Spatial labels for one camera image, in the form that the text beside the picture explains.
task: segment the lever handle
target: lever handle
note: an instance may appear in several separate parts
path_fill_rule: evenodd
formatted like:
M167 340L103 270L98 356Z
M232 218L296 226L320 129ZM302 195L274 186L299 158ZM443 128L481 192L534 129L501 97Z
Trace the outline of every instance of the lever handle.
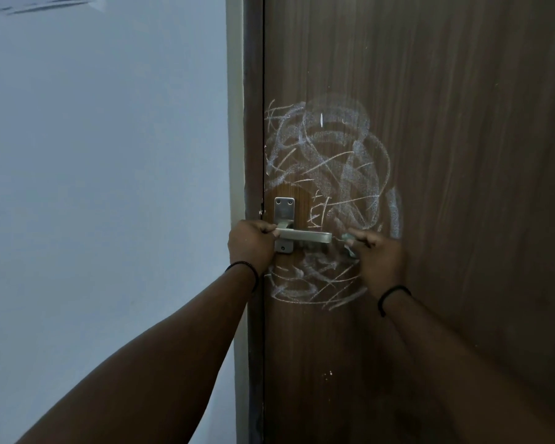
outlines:
M331 243L333 236L329 232L293 229L294 198L276 198L274 201L273 222L280 232L276 240L276 252L290 254L294 250L294 241L312 241L314 243Z
M311 230L290 229L287 223L277 225L279 237L282 240L313 241L314 243L331 243L333 236L330 232L313 232Z

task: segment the door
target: door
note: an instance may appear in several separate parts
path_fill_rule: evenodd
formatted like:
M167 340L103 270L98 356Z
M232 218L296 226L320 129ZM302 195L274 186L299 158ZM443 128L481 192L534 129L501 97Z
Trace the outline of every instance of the door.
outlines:
M345 228L555 408L555 0L265 0L264 217L331 245L265 278L267 443L455 442Z

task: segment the wood grain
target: wood grain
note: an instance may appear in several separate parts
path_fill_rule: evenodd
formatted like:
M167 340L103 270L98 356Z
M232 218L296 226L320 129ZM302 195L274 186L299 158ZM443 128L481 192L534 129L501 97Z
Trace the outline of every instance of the wood grain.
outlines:
M415 296L555 409L555 0L266 0L266 111L326 95L388 151ZM268 220L275 196L303 227L310 186L266 189ZM268 443L456 440L372 299L268 285Z

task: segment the black bracelet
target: black bracelet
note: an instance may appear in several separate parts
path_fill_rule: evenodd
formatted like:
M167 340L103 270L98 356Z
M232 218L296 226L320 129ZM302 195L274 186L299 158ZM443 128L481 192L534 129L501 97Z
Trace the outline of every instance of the black bracelet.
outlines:
M257 273L257 270L255 269L255 267L253 265L251 265L248 261L235 261L228 268L226 268L226 271L228 271L234 265L247 265L249 268L251 268L251 271L253 271L253 274L255 274L255 286L253 287L253 291L251 291L251 292L254 293L255 290L257 289L257 286L259 285L259 273Z
M411 291L409 291L409 289L405 285L395 285L394 287L386 290L385 294L380 296L380 299L378 299L378 311L380 312L380 316L382 316L383 318L386 316L386 313L385 313L384 309L382 308L382 303L385 301L385 299L388 295L391 295L395 291L398 291L398 290L404 291L409 296L411 296Z

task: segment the wall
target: wall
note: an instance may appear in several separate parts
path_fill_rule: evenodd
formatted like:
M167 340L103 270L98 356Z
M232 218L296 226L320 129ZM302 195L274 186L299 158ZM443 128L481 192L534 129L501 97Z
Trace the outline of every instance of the wall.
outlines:
M225 0L106 1L0 16L0 443L228 262Z

